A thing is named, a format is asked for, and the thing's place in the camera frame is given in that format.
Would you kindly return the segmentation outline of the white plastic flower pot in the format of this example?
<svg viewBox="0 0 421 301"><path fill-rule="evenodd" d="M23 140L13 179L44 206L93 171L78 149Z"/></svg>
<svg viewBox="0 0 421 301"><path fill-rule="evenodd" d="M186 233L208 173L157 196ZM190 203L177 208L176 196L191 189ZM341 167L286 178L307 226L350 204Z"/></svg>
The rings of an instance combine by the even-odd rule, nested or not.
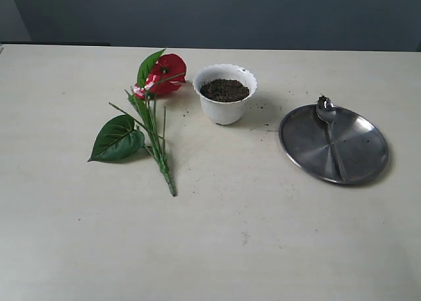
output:
<svg viewBox="0 0 421 301"><path fill-rule="evenodd" d="M234 102L219 102L205 97L202 86L214 80L235 80L249 90L248 96ZM198 71L193 79L193 88L200 98L205 115L215 124L227 126L240 120L246 110L246 104L257 92L257 80L247 69L234 64L214 64Z"/></svg>

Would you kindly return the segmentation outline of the stainless steel spork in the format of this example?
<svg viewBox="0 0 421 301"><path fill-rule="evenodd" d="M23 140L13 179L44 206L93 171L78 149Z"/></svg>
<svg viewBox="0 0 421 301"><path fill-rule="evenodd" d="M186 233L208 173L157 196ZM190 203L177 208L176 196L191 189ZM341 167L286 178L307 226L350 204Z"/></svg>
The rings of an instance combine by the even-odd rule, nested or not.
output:
<svg viewBox="0 0 421 301"><path fill-rule="evenodd" d="M334 139L333 126L336 119L336 109L330 98L324 95L321 95L318 98L316 104L316 114L320 120L326 123L327 138L332 149L332 155L337 166L338 175L343 181L348 181L348 175Z"/></svg>

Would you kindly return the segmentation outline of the round stainless steel plate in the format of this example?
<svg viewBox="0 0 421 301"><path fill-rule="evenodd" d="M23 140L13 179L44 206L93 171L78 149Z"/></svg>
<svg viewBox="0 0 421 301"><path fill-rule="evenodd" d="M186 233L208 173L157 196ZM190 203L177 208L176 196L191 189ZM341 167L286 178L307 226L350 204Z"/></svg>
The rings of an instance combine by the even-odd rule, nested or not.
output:
<svg viewBox="0 0 421 301"><path fill-rule="evenodd" d="M278 130L289 159L311 176L340 185L375 180L387 166L389 149L382 133L366 118L337 107L332 126L309 104L292 110Z"/></svg>

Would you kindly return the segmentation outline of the red artificial flower with leaves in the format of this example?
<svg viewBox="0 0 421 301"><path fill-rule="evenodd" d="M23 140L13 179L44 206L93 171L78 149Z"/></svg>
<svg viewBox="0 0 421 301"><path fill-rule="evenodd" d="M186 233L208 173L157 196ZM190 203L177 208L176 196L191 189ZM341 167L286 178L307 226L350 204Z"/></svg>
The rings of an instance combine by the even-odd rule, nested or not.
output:
<svg viewBox="0 0 421 301"><path fill-rule="evenodd" d="M100 129L88 160L116 162L144 149L157 163L170 194L175 197L177 191L166 151L167 111L163 108L160 126L157 99L179 90L186 82L186 73L183 59L174 53L167 54L165 49L146 57L139 65L135 85L125 91L138 117L110 103L121 115L110 119Z"/></svg>

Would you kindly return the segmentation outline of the dark soil in pot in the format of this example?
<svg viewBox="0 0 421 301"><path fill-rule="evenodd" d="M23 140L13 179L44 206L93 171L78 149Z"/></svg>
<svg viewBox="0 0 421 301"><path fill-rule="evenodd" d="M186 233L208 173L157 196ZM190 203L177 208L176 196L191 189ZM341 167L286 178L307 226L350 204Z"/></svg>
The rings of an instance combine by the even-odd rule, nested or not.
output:
<svg viewBox="0 0 421 301"><path fill-rule="evenodd" d="M200 94L212 101L233 103L248 97L250 90L237 80L217 79L202 85Z"/></svg>

